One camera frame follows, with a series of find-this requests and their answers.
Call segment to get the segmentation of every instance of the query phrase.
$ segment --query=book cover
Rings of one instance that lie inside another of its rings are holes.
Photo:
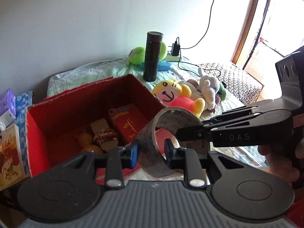
[[[2,131],[0,136],[0,191],[21,181],[24,168],[21,159],[19,131],[16,124],[12,124]]]

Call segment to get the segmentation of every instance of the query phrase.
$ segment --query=cartoon character illustration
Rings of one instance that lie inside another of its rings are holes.
[[[198,98],[195,101],[191,100],[191,89],[187,85],[180,85],[177,80],[158,83],[152,93],[164,105],[185,108],[197,117],[200,117],[205,107],[205,101],[202,98]]]
[[[6,157],[4,160],[4,164],[2,166],[2,170],[4,170],[4,172],[6,174],[5,179],[7,179],[8,181],[12,180],[13,175],[18,176],[18,173],[17,173],[17,171],[14,170],[12,163],[13,163],[13,159]]]
[[[9,136],[5,141],[2,140],[0,150],[0,169],[3,179],[12,180],[12,176],[17,177],[18,172],[14,167],[20,163],[18,150],[16,148],[16,137]]]

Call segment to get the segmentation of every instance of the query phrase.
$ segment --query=plush toy face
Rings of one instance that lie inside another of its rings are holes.
[[[154,87],[152,93],[168,106],[174,98],[181,95],[181,86],[176,80],[162,81]]]
[[[13,160],[11,158],[6,158],[3,164],[3,169],[8,170],[11,167],[12,161]]]

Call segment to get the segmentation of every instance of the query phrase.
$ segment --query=cardboard box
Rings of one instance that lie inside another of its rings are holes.
[[[133,75],[108,78],[65,91],[36,104],[26,113],[26,139],[31,176],[77,155],[74,134],[108,111],[135,104],[150,121],[164,105]]]

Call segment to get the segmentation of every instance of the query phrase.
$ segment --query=wooden door frame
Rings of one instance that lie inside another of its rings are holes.
[[[237,63],[237,61],[238,61],[238,59],[239,59],[239,57],[241,55],[241,51],[242,51],[242,49],[244,47],[245,41],[247,39],[249,30],[250,30],[250,27],[251,27],[251,24],[252,24],[254,15],[255,15],[255,11],[256,11],[256,8],[257,8],[258,1],[259,0],[252,0],[250,11],[249,11],[249,14],[248,14],[248,17],[247,17],[247,20],[246,20],[245,27],[243,29],[243,32],[242,32],[240,41],[238,43],[238,46],[237,46],[237,48],[235,50],[234,56],[233,56],[233,58],[231,60],[234,64]]]

